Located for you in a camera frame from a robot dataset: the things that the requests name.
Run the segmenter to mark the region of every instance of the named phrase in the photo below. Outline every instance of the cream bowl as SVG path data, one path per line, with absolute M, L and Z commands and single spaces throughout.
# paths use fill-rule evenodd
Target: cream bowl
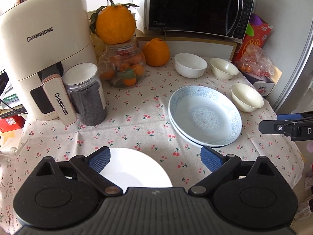
M 199 56 L 180 53 L 175 56 L 175 69 L 186 78 L 195 79 L 203 75 L 208 67 L 207 62 Z
M 233 103 L 243 112 L 253 112 L 264 105 L 263 97 L 251 86 L 234 83 L 231 91 Z
M 220 58 L 210 59 L 212 72 L 221 80 L 230 80 L 233 76 L 239 73 L 239 70 L 231 62 Z

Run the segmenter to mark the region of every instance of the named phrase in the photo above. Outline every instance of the copper knob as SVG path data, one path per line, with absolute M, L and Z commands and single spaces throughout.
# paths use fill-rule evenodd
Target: copper knob
M 22 3 L 22 2 L 25 2 L 26 0 L 16 0 L 16 2 L 15 2 L 15 5 L 18 5 L 18 4 L 20 4 L 20 3 Z

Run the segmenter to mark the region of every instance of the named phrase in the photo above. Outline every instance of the cherry print tablecloth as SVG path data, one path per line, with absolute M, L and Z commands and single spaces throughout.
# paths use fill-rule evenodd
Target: cherry print tablecloth
M 58 119 L 37 121 L 29 116 L 19 149 L 10 155 L 0 155 L 0 225 L 11 233 L 21 227 L 13 212 L 13 197 L 44 156 L 65 161 L 75 155 L 87 156 L 105 145 L 127 147 L 156 160 L 168 173 L 173 186 L 188 189 L 210 174 L 200 160 L 200 148 L 184 141 L 172 128 L 168 100 L 186 85 L 214 88 L 231 98 L 231 84 L 249 82 L 241 73 L 231 80 L 217 79 L 210 66 L 202 77 L 188 79 L 176 72 L 173 63 L 171 59 L 160 68 L 147 66 L 145 79 L 133 88 L 118 90 L 104 86 L 108 117 L 100 125 L 89 127 L 77 121 L 64 126 Z M 276 118 L 269 103 L 265 101 L 264 107 L 253 113 L 241 112 L 241 117 L 240 137 L 217 151 L 223 155 L 236 154 L 243 160 L 265 155 L 294 187 L 303 170 L 299 149 L 282 135 L 261 135 L 258 130 L 261 120 Z

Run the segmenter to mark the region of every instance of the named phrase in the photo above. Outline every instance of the white air fryer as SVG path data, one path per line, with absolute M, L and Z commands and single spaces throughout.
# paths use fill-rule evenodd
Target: white air fryer
M 28 113 L 76 121 L 61 76 L 97 63 L 86 0 L 26 0 L 0 16 L 0 62 Z

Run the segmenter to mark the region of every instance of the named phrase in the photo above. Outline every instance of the jar label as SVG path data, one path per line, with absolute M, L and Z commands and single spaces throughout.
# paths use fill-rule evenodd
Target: jar label
M 100 87 L 98 89 L 99 91 L 99 95 L 100 95 L 100 99 L 101 99 L 101 103 L 102 103 L 102 106 L 103 106 L 103 109 L 105 109 L 105 98 L 104 98 L 104 94 L 103 94 L 103 89 L 102 89 L 102 84 L 100 84 Z

